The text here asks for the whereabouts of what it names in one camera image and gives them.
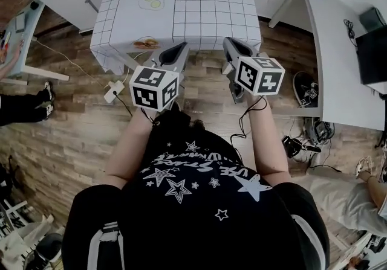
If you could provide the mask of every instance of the black t-shirt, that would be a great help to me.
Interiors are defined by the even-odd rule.
[[[115,249],[99,242],[99,255],[90,250],[109,227],[122,235],[126,269],[329,264],[327,231],[309,192],[293,183],[270,187],[229,143],[204,130],[153,131],[133,181],[75,197],[65,269],[87,269],[88,259],[97,259],[97,269],[121,269],[119,241]]]

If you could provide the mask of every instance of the power strip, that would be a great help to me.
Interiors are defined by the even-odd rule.
[[[109,82],[109,86],[110,90],[105,94],[103,98],[106,100],[107,103],[112,103],[115,99],[115,96],[118,96],[125,87],[121,81],[117,81],[115,83]]]

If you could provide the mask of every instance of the white table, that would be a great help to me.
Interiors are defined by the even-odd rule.
[[[291,9],[285,0],[269,22],[274,27]],[[316,108],[274,108],[276,115],[320,117],[322,121],[384,130],[385,102],[360,82],[356,49],[344,19],[354,24],[356,36],[366,33],[358,15],[339,0],[305,0],[316,45],[319,102]]]
[[[192,50],[222,50],[235,37],[259,49],[254,0],[102,0],[91,50],[104,70],[137,63],[126,53],[188,42]]]
[[[28,49],[30,48],[31,40],[34,35],[34,31],[37,25],[37,22],[39,21],[39,18],[42,14],[44,3],[40,2],[39,0],[34,0],[39,4],[38,8],[35,10],[32,10],[30,8],[30,5],[26,6],[22,11],[24,11],[25,14],[25,30],[22,33],[16,32],[16,17],[13,18],[7,25],[7,28],[5,30],[5,37],[7,37],[8,33],[11,33],[10,40],[9,40],[9,48],[8,48],[8,54],[5,59],[5,64],[9,63],[13,57],[13,50],[16,47],[16,44],[19,43],[20,40],[24,40],[23,48],[21,49],[21,54],[19,60],[16,62],[15,67],[8,73],[7,77],[14,76],[16,74],[19,74],[21,72],[26,72],[27,74],[35,74],[43,77],[48,77],[52,79],[58,79],[63,81],[68,81],[69,77],[65,76],[63,74],[58,74],[56,72],[51,72],[47,70],[43,70],[40,68],[30,67],[25,64],[25,60],[27,58]],[[13,83],[13,84],[19,84],[19,85],[27,85],[27,81],[20,81],[20,80],[14,80],[14,79],[2,79],[2,82],[4,83]]]

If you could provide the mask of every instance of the white star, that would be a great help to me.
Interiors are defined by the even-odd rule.
[[[272,189],[271,186],[262,185],[259,182],[261,178],[260,175],[254,175],[250,180],[240,178],[239,176],[234,176],[234,178],[237,179],[239,183],[243,185],[243,187],[241,187],[238,192],[249,192],[255,201],[259,201],[259,194],[261,191]]]
[[[159,170],[159,169],[155,168],[155,173],[153,173],[149,176],[146,176],[144,179],[156,178],[156,186],[159,187],[164,178],[167,178],[167,177],[174,178],[175,177],[174,175],[168,173],[169,170],[170,169]]]
[[[186,141],[186,144],[187,144],[187,147],[188,147],[188,149],[186,149],[186,151],[193,151],[193,152],[196,152],[197,149],[200,149],[199,147],[197,147],[197,146],[195,145],[195,141],[194,141],[193,143],[188,143],[188,142]]]
[[[223,219],[227,219],[228,218],[228,215],[227,215],[227,210],[220,210],[218,209],[218,212],[217,214],[215,215],[220,221],[222,221]]]
[[[209,182],[209,184],[212,185],[213,188],[215,188],[217,186],[220,186],[218,182],[219,182],[218,179],[211,178],[211,181]]]
[[[167,191],[165,196],[174,195],[179,202],[183,200],[184,195],[192,194],[188,189],[184,187],[184,183],[186,180],[182,180],[179,183],[175,183],[174,181],[171,181],[170,179],[167,179],[169,185],[171,186],[171,189]]]

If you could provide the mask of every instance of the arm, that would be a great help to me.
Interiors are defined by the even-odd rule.
[[[2,68],[0,68],[0,80],[4,79],[15,66],[15,64],[18,62],[23,43],[23,40],[19,42],[19,44],[15,48],[11,61],[8,64],[5,64],[5,66],[3,66]]]
[[[367,189],[371,199],[376,204],[378,210],[382,207],[386,196],[386,189],[379,183],[379,181],[368,171],[362,171],[359,173],[358,178],[367,183]]]
[[[155,111],[146,113],[155,118]],[[102,184],[124,187],[140,167],[151,131],[152,123],[137,108],[110,156]]]
[[[249,106],[259,97],[247,97]],[[262,99],[255,109],[261,109],[266,102]],[[271,185],[291,182],[286,153],[272,115],[270,105],[261,111],[250,111],[250,124],[257,172]]]

